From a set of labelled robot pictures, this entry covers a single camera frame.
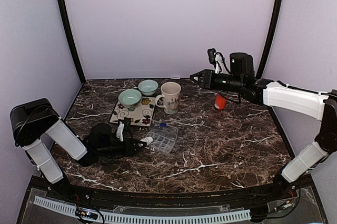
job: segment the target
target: white wall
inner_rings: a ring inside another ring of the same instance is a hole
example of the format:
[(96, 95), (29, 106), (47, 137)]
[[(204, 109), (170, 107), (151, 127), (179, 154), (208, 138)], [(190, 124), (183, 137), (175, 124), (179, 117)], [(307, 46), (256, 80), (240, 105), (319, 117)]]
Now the white wall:
[(66, 0), (88, 79), (189, 77), (207, 49), (259, 63), (274, 0)]
[(57, 0), (0, 0), (0, 212), (15, 223), (35, 169), (14, 147), (9, 112), (48, 98), (64, 116), (80, 88)]
[[(337, 89), (337, 0), (283, 0), (263, 77), (313, 90)], [(296, 154), (317, 135), (320, 122), (276, 109)], [(337, 154), (312, 172), (329, 223), (337, 223)]]

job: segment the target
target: white linear rail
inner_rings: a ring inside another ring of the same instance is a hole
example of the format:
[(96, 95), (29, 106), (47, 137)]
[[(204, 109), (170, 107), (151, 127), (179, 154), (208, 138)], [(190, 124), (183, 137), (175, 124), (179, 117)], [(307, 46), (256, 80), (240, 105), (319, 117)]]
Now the white linear rail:
[[(70, 217), (75, 216), (76, 206), (73, 204), (62, 203), (52, 199), (46, 199), (35, 196), (34, 204), (49, 209), (54, 212), (61, 213)], [(101, 211), (105, 218), (106, 224), (223, 224), (234, 223), (238, 221), (250, 220), (250, 210), (242, 210), (236, 212), (217, 213), (214, 215), (201, 216), (177, 216), (177, 217), (160, 217), (160, 216), (138, 216), (138, 215), (122, 215), (119, 213), (111, 213)], [(95, 221), (102, 223), (102, 217), (99, 216)]]

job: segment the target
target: marble surface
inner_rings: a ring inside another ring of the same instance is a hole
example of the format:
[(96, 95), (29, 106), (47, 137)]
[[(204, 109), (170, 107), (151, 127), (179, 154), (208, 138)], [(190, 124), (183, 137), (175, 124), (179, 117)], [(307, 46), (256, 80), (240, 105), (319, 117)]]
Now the marble surface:
[[(119, 93), (136, 88), (140, 81), (87, 81), (67, 123), (83, 139), (97, 123), (109, 122)], [(157, 81), (161, 85), (168, 80)], [(179, 112), (167, 115), (158, 107), (154, 112), (154, 119), (179, 129), (171, 153), (148, 148), (134, 157), (103, 159), (83, 168), (55, 144), (52, 154), (72, 184), (129, 192), (178, 193), (272, 182), (273, 175), (290, 156), (266, 107), (243, 100), (239, 105), (227, 102), (226, 108), (218, 111), (214, 108), (215, 92), (203, 90), (188, 79), (173, 81), (182, 86)], [(141, 139), (148, 128), (132, 130), (134, 137)]]

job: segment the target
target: bowl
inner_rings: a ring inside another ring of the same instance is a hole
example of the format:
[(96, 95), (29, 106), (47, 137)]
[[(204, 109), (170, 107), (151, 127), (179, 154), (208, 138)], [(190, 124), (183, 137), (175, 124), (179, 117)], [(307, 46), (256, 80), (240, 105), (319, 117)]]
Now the bowl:
[(129, 111), (135, 110), (135, 107), (141, 102), (142, 94), (135, 89), (122, 91), (118, 96), (118, 101)]
[(139, 83), (138, 89), (144, 96), (151, 96), (156, 93), (158, 83), (154, 80), (147, 79)]

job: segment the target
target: floral mug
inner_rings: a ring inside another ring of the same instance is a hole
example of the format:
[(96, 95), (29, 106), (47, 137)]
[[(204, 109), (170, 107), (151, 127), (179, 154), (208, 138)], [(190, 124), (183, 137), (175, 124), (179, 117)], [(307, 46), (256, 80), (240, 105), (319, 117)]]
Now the floral mug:
[[(164, 112), (169, 115), (178, 112), (181, 86), (176, 82), (166, 82), (160, 90), (162, 94), (156, 97), (155, 105), (164, 108)], [(160, 98), (163, 98), (163, 105), (158, 105)]]

